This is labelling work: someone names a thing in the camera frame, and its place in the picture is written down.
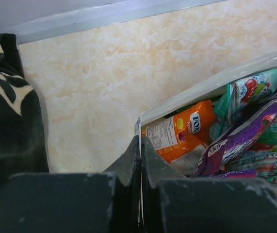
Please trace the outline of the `purple candy bag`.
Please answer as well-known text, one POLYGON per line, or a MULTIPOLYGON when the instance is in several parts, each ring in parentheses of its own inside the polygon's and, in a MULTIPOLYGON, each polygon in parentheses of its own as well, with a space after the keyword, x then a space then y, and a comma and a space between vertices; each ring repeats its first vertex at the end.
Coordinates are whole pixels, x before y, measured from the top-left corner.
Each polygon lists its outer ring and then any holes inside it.
POLYGON ((226 130, 199 158, 192 178, 219 171, 228 161, 250 148, 277 117, 277 96, 269 99, 254 114, 226 130))

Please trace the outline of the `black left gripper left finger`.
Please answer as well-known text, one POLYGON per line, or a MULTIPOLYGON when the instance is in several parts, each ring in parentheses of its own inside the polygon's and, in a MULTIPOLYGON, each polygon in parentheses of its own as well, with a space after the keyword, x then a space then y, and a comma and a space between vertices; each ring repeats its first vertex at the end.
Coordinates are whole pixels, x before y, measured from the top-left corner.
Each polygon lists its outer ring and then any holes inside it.
POLYGON ((101 173, 19 174, 0 192, 0 233, 139 231, 139 137, 101 173))

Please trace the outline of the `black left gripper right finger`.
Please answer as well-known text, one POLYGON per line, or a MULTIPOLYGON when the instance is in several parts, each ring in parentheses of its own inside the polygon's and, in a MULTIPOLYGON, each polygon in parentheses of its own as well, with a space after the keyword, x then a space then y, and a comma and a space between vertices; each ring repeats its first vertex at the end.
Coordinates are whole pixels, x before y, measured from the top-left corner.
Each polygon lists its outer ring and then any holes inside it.
POLYGON ((277 192, 260 178, 187 178, 141 140, 147 233, 277 233, 277 192))

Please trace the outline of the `teal Fox's mint candy bag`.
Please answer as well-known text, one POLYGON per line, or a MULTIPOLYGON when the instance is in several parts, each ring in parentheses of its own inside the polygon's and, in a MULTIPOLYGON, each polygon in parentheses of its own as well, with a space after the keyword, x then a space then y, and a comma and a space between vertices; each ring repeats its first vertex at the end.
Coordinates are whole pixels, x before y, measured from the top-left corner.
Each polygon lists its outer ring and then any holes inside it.
POLYGON ((254 105, 275 93, 277 93, 277 67, 227 84, 223 96, 213 105, 215 121, 209 131, 210 142, 215 141, 254 105))

